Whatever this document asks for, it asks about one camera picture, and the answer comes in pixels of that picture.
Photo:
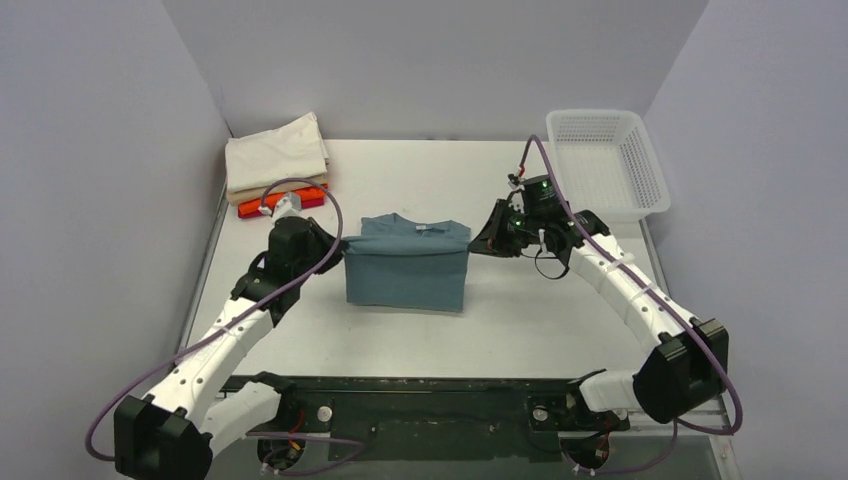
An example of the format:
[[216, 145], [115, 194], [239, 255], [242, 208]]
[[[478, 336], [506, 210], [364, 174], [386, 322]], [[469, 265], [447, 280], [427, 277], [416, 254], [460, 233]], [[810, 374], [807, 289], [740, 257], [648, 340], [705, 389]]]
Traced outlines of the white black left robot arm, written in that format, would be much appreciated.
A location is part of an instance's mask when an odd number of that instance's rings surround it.
[[132, 479], [203, 479], [214, 458], [253, 427], [292, 426], [299, 405], [281, 387], [251, 380], [227, 399], [216, 397], [299, 300], [304, 282], [337, 265], [342, 250], [342, 240], [312, 218], [276, 220], [267, 249], [237, 280], [204, 336], [168, 362], [167, 375], [143, 397], [117, 405], [116, 471]]

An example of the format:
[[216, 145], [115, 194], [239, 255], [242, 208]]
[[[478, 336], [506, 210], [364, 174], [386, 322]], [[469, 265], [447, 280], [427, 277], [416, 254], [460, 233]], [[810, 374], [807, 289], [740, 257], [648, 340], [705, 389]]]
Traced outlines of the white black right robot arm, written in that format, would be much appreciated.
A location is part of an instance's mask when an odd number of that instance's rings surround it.
[[516, 193], [520, 207], [497, 200], [470, 252], [513, 258], [538, 246], [592, 286], [646, 354], [635, 371], [601, 370], [579, 379], [577, 394], [565, 402], [572, 425], [588, 429], [607, 412], [630, 409], [665, 424], [726, 391], [729, 335], [718, 320], [702, 321], [671, 300], [595, 213], [567, 212], [547, 176], [531, 178]]

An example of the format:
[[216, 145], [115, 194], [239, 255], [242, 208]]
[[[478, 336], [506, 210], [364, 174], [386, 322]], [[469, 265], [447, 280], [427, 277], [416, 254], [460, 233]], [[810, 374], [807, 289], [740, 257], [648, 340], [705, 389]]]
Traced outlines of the teal blue t-shirt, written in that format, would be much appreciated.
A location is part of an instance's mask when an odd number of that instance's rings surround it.
[[346, 299], [382, 306], [464, 310], [471, 229], [446, 220], [416, 222], [397, 213], [361, 219], [344, 239]]

